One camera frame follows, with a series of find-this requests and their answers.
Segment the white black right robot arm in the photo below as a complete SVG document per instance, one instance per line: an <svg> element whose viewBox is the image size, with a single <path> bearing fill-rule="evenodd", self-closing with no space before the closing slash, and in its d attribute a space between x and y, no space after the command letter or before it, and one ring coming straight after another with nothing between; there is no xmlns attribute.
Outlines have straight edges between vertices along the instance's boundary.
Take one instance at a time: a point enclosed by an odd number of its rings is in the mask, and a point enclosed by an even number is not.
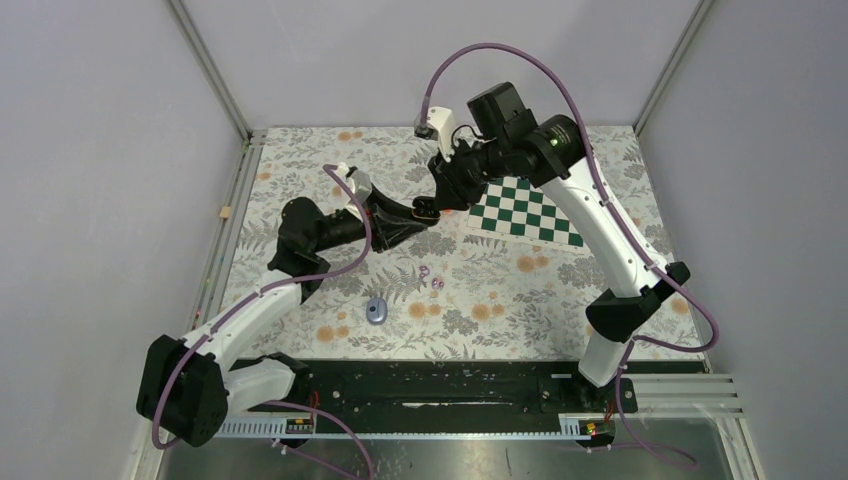
<svg viewBox="0 0 848 480"><path fill-rule="evenodd" d="M417 136L439 143L428 164L436 182L433 207L468 210L489 183L520 177L565 214L607 281L586 309L594 333L578 366L583 378L573 386L577 405L597 412L613 398L610 381L632 335L691 273L684 263L667 261L625 218L571 118L558 114L538 123L510 82L474 97L468 108L481 135L472 143L456 137L451 110L427 106L420 116Z"/></svg>

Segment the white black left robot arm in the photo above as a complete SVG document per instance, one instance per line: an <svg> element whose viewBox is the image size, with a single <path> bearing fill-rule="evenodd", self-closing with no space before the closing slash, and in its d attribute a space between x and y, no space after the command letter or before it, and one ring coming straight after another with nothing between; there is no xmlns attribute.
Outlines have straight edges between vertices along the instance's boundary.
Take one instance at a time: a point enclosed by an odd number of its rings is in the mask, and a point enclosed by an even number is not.
<svg viewBox="0 0 848 480"><path fill-rule="evenodd" d="M148 348L135 409L177 439L198 447L225 419L268 401L288 411L310 397L309 369L285 354L236 361L271 323L298 309L331 274L320 252L358 240L382 252L438 223L431 197L403 205L373 189L362 205L325 214L298 197L281 211L277 247L254 290L209 323Z"/></svg>

